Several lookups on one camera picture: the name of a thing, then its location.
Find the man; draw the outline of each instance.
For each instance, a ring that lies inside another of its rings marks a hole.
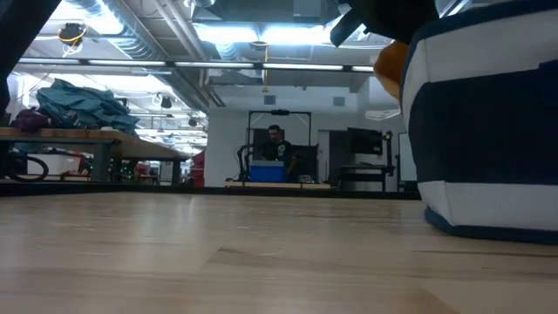
[[[265,160],[284,161],[290,163],[292,145],[282,138],[282,130],[278,125],[268,127],[269,141],[262,145],[262,156]]]

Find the ceiling light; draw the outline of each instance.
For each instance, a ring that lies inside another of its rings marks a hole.
[[[315,71],[342,71],[342,65],[299,65],[299,64],[263,64],[268,70],[315,70]]]
[[[160,107],[170,109],[172,106],[173,103],[171,102],[171,99],[169,97],[163,96],[163,100],[160,102]]]
[[[146,76],[146,75],[173,75],[172,71],[132,71],[133,75]]]
[[[170,113],[130,113],[129,115],[141,118],[174,118]]]
[[[132,61],[132,60],[88,60],[90,65],[112,66],[165,66],[165,61]]]
[[[188,136],[188,135],[202,135],[204,134],[203,130],[165,130],[163,132],[159,132],[160,129],[139,129],[136,130],[138,135],[145,135],[145,136],[161,136],[161,135],[175,135],[175,136]]]
[[[330,42],[330,33],[323,26],[267,28],[261,41],[268,44],[326,44]]]
[[[208,69],[254,69],[254,64],[246,62],[176,62],[178,67],[199,67]]]
[[[251,43],[258,40],[258,35],[252,26],[194,24],[194,28],[200,40],[213,44]]]
[[[72,85],[77,87],[90,87],[96,90],[105,91],[106,86],[99,84],[93,79],[88,78],[85,75],[81,74],[58,74],[52,73],[49,75],[55,79],[63,79],[66,82],[70,82]]]
[[[373,67],[373,66],[353,65],[353,66],[352,66],[352,71],[353,71],[353,72],[369,72],[369,73],[373,73],[373,72],[374,72],[374,67]]]
[[[117,75],[90,75],[97,83],[109,87],[113,92],[141,92],[157,94],[158,92],[172,92],[172,88],[154,76],[117,76]]]
[[[67,58],[20,58],[19,62],[27,65],[79,65],[78,59]]]

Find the monitor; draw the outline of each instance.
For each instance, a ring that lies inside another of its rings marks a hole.
[[[384,139],[381,132],[357,128],[349,128],[347,131],[352,154],[381,155],[384,153]]]

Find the blue container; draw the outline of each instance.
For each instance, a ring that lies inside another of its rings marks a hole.
[[[282,161],[253,161],[250,167],[252,182],[286,182],[287,174]]]

